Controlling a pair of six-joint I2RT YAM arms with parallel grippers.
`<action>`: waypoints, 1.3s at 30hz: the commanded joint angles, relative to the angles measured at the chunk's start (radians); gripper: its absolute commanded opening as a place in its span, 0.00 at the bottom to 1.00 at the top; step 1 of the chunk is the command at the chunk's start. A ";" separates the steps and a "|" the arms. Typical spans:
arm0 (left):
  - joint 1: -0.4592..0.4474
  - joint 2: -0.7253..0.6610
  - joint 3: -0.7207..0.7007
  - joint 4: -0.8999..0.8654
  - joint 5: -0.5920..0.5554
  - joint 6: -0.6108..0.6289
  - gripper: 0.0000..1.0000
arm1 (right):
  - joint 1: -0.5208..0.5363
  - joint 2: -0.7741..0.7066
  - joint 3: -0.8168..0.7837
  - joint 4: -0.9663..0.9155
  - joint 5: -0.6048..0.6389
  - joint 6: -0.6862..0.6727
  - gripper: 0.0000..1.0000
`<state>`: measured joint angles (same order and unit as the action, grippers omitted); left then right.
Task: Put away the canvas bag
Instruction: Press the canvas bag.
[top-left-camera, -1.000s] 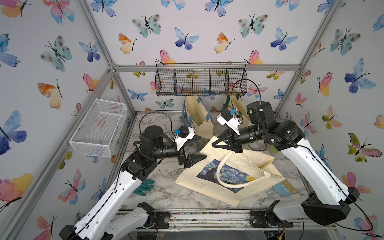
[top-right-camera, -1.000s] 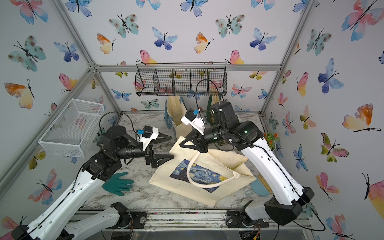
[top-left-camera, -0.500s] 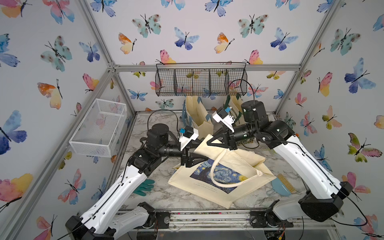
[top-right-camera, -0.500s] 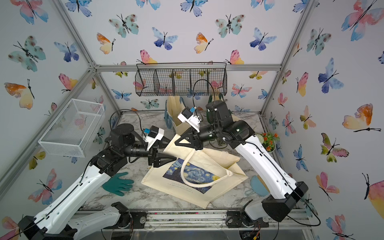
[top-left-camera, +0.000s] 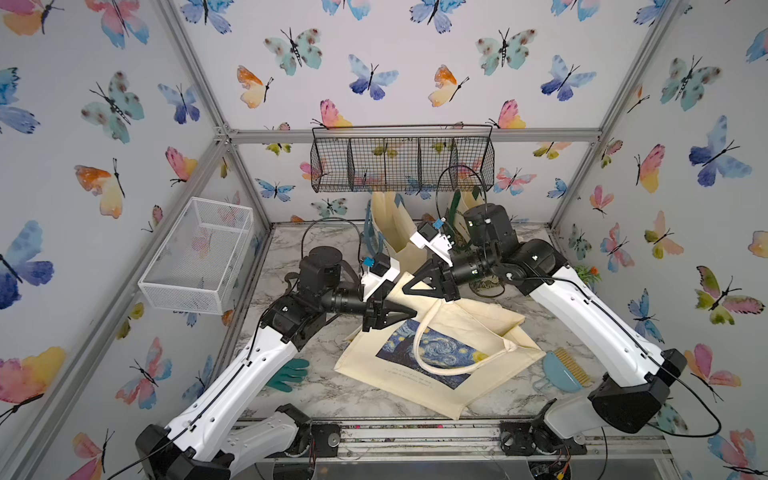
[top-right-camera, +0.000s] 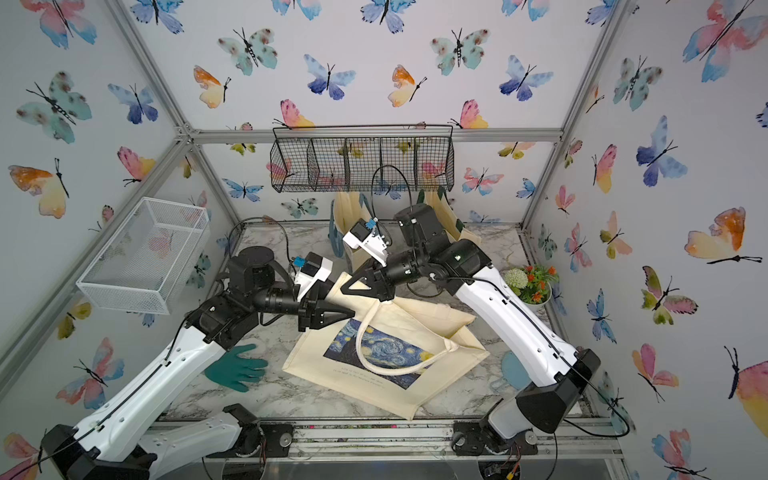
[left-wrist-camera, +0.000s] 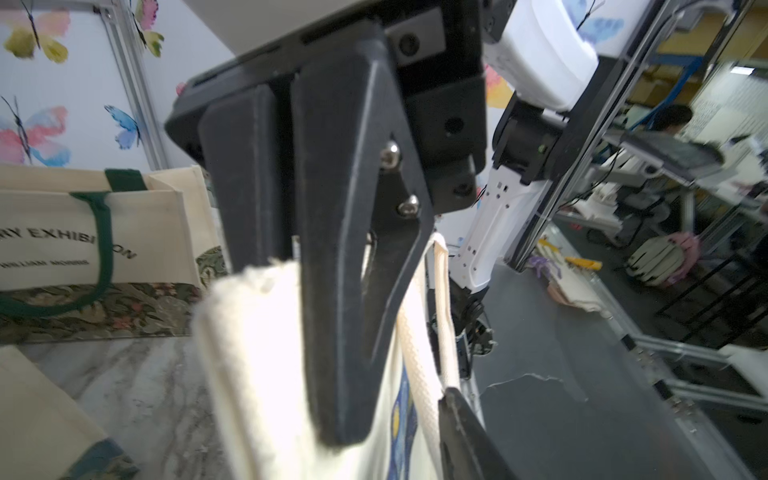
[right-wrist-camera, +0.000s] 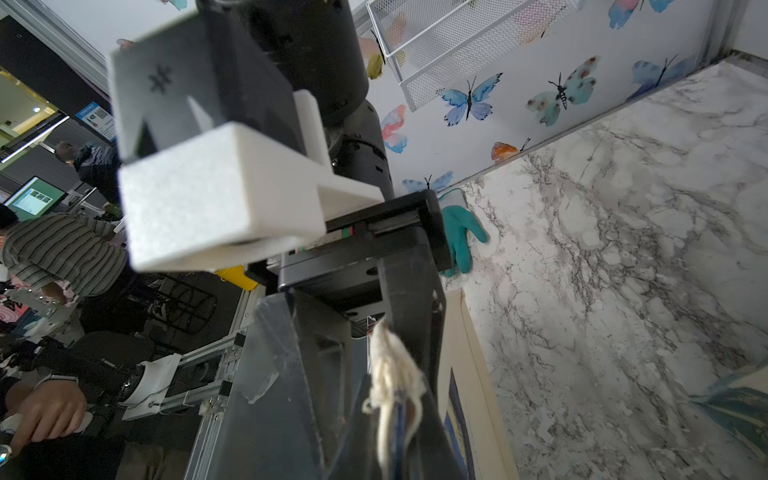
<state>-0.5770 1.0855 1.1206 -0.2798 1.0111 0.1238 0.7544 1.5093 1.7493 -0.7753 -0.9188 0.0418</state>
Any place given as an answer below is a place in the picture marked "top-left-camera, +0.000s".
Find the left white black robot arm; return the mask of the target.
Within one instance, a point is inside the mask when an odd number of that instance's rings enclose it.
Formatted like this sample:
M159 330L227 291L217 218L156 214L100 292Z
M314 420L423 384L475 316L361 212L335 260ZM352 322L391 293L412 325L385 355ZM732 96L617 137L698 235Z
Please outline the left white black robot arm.
M306 346L340 315L358 315L364 331L415 317L388 300L401 274L398 260L378 253L358 275L330 246L313 248L287 289L262 313L250 343L204 393L167 425L151 424L137 437L136 466L149 479L230 479L272 455L312 458L312 421L291 404L237 430L242 413Z

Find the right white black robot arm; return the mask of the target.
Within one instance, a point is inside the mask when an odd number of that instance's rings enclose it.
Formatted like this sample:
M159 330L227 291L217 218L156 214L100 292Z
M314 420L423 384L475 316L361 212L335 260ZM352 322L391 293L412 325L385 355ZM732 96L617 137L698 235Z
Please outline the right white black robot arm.
M448 303L460 299L460 286L494 275L561 320L606 369L592 392L552 400L535 417L513 424L503 451L555 453L590 430L612 427L635 434L650 425L671 386L682 380L684 355L660 350L630 330L548 241L520 241L502 206L485 203L469 209L464 218L473 247L457 255L450 252L452 242L441 221L418 226L411 242L433 255L403 286L403 293Z

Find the starry night canvas tote bag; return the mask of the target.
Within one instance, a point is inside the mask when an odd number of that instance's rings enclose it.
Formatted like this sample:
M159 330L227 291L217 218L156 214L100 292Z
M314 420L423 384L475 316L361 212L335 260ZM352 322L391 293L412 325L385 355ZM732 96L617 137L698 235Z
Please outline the starry night canvas tote bag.
M523 331L523 315L496 303L406 295L402 289L412 278L403 274L388 298L416 317L358 333L337 373L456 420L544 357Z

